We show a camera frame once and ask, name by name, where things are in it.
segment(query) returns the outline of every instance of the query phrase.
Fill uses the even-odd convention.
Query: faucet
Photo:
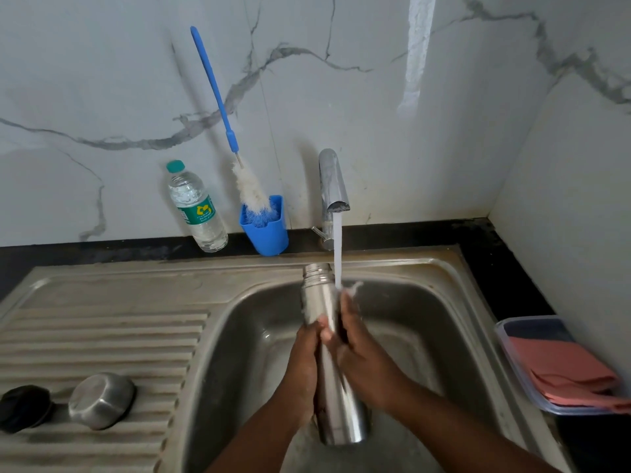
[[[318,156],[320,165],[320,193],[322,195],[322,230],[311,230],[322,238],[322,247],[333,250],[333,213],[350,211],[344,178],[338,156],[332,149],[323,149]]]

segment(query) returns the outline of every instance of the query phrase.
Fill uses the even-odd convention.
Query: cleaning brush
[[[234,152],[237,157],[237,160],[232,166],[232,172],[237,177],[237,188],[241,196],[241,203],[245,205],[245,222],[255,227],[263,228],[268,225],[268,222],[278,221],[280,219],[280,213],[270,204],[269,197],[263,192],[261,183],[250,169],[250,166],[239,156],[237,136],[230,127],[226,108],[223,105],[222,95],[219,92],[213,68],[210,66],[210,61],[204,49],[204,43],[201,41],[199,31],[194,26],[191,26],[191,35],[193,35],[193,41],[195,41],[201,63],[204,65],[204,70],[206,71],[210,86],[213,88],[213,94],[217,100],[217,106],[219,106],[219,111],[222,114],[230,150]]]

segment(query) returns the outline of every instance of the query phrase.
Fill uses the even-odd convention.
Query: stainless steel bottle
[[[331,330],[346,339],[339,316],[339,293],[331,266],[310,263],[302,271],[302,312],[307,324],[320,315],[329,319]],[[368,437],[368,411],[355,395],[346,377],[339,371],[326,346],[317,352],[318,378],[315,392],[315,416],[320,440],[325,445],[348,445]]]

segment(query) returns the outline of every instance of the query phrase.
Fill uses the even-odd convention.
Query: clear plastic bottle
[[[171,200],[189,225],[201,250],[217,252],[223,249],[228,243],[228,235],[199,176],[186,171],[180,160],[169,162],[167,171],[171,173]]]

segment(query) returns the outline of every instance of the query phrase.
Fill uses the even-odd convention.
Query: marble wall
[[[572,333],[631,392],[631,0],[595,0],[491,212]]]
[[[325,147],[345,224],[488,214],[587,0],[435,0],[419,78],[422,1],[3,0],[0,245],[185,234],[164,189],[176,158],[239,230],[191,24],[291,228],[319,224]]]

